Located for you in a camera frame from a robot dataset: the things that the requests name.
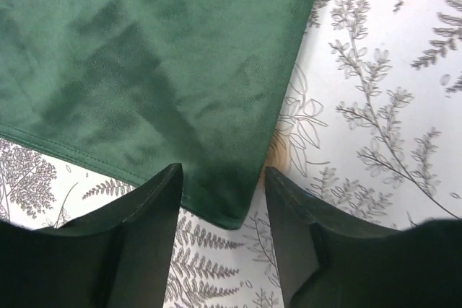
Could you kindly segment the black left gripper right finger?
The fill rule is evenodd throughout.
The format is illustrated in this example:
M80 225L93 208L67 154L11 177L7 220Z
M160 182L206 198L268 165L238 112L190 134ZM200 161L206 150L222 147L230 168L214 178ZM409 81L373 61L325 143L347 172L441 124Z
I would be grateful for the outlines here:
M306 192L279 170L265 194L286 307L459 307L461 222L398 231Z

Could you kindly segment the dark green cloth napkin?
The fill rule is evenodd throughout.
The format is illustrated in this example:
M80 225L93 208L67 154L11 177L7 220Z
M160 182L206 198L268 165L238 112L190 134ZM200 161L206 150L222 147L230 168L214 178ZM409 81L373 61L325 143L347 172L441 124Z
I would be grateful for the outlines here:
M1 136L185 209L248 213L313 0L1 0Z

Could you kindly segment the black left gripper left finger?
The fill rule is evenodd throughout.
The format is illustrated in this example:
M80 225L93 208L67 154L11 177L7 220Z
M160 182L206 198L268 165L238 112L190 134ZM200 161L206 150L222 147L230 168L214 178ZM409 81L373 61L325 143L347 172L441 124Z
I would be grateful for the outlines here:
M170 164L59 228L1 223L3 307L161 307L183 188Z

